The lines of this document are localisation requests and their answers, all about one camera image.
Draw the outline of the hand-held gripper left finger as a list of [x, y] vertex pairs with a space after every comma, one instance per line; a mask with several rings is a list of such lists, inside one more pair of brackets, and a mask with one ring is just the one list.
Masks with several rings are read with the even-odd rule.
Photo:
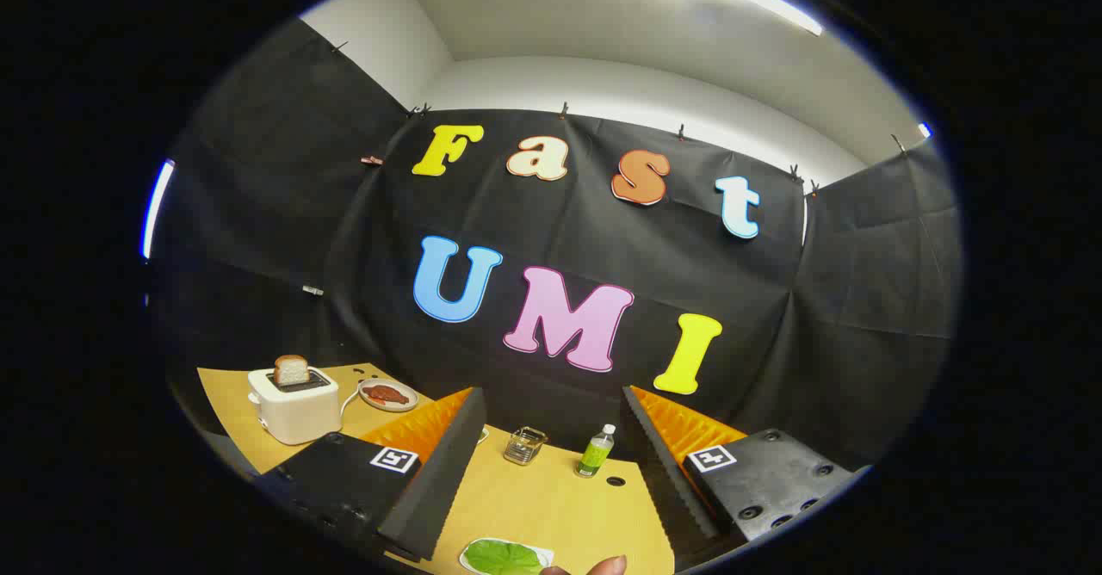
[[359, 437], [332, 431], [258, 488], [365, 558], [433, 558], [485, 421], [483, 390], [464, 388]]

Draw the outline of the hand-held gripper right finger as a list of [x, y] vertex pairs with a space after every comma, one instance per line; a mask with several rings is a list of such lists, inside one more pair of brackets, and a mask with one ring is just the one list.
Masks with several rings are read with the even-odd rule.
[[745, 434], [637, 386], [622, 389], [622, 440], [679, 572], [699, 572], [795, 528], [865, 475], [787, 431]]

